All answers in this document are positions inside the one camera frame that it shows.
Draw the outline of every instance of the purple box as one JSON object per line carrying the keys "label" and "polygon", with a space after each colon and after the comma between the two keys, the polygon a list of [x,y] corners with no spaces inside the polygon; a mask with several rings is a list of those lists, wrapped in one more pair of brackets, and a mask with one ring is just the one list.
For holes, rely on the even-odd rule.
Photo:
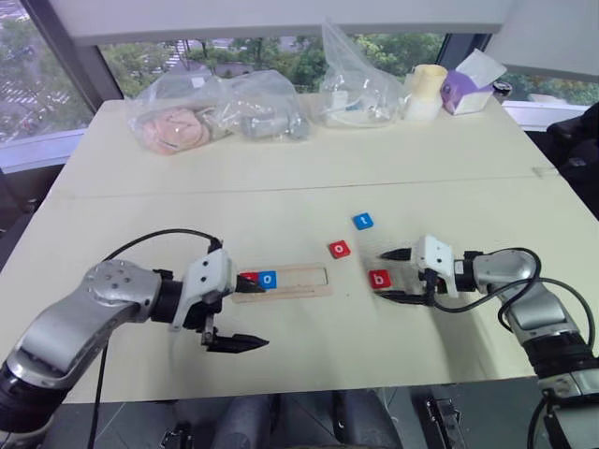
{"label": "purple box", "polygon": [[493,88],[490,85],[479,89],[468,75],[455,70],[449,70],[441,86],[443,106],[453,115],[482,110],[492,95]]}

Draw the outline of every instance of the blue letter block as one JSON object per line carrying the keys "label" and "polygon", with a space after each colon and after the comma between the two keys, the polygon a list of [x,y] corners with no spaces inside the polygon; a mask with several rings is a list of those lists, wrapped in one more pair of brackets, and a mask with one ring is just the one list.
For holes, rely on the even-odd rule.
{"label": "blue letter block", "polygon": [[258,284],[266,290],[277,288],[277,272],[260,271],[258,273]]}
{"label": "blue letter block", "polygon": [[354,225],[356,225],[356,228],[360,231],[374,226],[373,219],[367,212],[356,215],[352,220],[354,220]]}

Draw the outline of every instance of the robotic arm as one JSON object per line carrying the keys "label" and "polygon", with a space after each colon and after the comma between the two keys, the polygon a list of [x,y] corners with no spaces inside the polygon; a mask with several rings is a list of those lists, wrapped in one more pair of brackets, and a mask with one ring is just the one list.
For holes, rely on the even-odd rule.
{"label": "robotic arm", "polygon": [[424,284],[422,295],[377,292],[396,302],[465,311],[441,306],[435,293],[450,297],[474,290],[497,293],[547,401],[545,426],[551,445],[555,449],[599,447],[599,358],[593,356],[592,347],[582,339],[560,300],[538,281],[540,261],[535,254],[516,248],[490,254],[467,252],[455,260],[451,247],[426,236],[412,248],[381,257],[408,262]]}
{"label": "robotic arm", "polygon": [[233,292],[264,290],[238,276],[223,249],[193,263],[182,282],[123,260],[91,268],[69,296],[30,325],[0,369],[0,448],[29,447],[43,439],[66,394],[124,323],[148,319],[170,330],[193,329],[208,351],[241,353],[267,341],[221,337],[213,316]]}

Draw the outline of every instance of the clear plastic bag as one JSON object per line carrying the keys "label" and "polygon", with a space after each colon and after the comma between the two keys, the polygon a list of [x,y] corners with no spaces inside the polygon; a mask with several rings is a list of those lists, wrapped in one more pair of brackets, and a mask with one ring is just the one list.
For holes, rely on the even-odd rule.
{"label": "clear plastic bag", "polygon": [[332,127],[393,123],[402,105],[402,84],[374,68],[334,23],[323,23],[322,37],[329,68],[312,107],[314,120]]}
{"label": "clear plastic bag", "polygon": [[213,115],[218,125],[245,138],[300,140],[310,134],[293,84],[276,70],[212,78],[203,94],[218,97]]}
{"label": "clear plastic bag", "polygon": [[167,73],[127,99],[129,127],[141,145],[174,154],[229,134],[213,118],[217,98],[202,93],[211,77],[209,71]]}

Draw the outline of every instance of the white table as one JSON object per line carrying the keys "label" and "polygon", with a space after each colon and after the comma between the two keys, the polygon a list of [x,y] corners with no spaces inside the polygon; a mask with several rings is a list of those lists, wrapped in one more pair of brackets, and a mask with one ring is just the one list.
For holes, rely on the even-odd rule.
{"label": "white table", "polygon": [[248,192],[423,181],[515,179],[552,165],[493,99],[479,114],[373,130],[313,126],[302,143],[229,137],[162,156],[141,149],[123,101],[96,114],[52,195],[65,198]]}
{"label": "white table", "polygon": [[[76,154],[80,160],[87,140]],[[56,190],[66,191],[60,182]],[[362,211],[372,215],[375,225],[357,231],[350,217]],[[516,339],[495,320],[497,301],[449,315],[372,294],[362,263],[369,266],[374,255],[424,233],[452,244],[456,254],[517,245],[534,249],[543,260],[543,274],[571,283],[599,316],[594,279],[599,225],[557,176],[247,193],[54,195],[0,274],[0,354],[7,354],[41,310],[72,291],[88,267],[124,242],[169,226],[223,237],[241,268],[325,264],[334,293],[255,304],[226,300],[216,317],[224,335],[251,333],[270,340],[242,355],[205,353],[195,333],[173,336],[166,325],[123,326],[110,343],[103,400],[443,384],[533,374]],[[345,239],[354,254],[333,260],[327,244],[336,239]],[[124,257],[181,275],[204,251],[201,241],[169,236]],[[557,293],[586,333],[580,307]],[[96,376],[97,361],[67,401],[92,401]]]}

